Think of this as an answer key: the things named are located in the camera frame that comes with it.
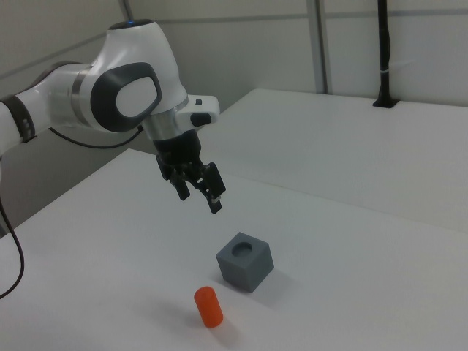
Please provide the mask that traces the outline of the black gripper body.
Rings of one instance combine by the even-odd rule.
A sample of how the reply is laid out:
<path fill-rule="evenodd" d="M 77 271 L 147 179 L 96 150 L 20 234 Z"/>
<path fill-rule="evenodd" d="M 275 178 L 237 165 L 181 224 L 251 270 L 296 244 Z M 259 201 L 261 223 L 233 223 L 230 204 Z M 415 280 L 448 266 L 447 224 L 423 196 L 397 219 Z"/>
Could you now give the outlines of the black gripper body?
<path fill-rule="evenodd" d="M 166 140 L 154 140 L 153 144 L 163 179 L 169 180 L 173 172 L 200 177 L 203 166 L 200 160 L 201 144 L 195 130 Z"/>

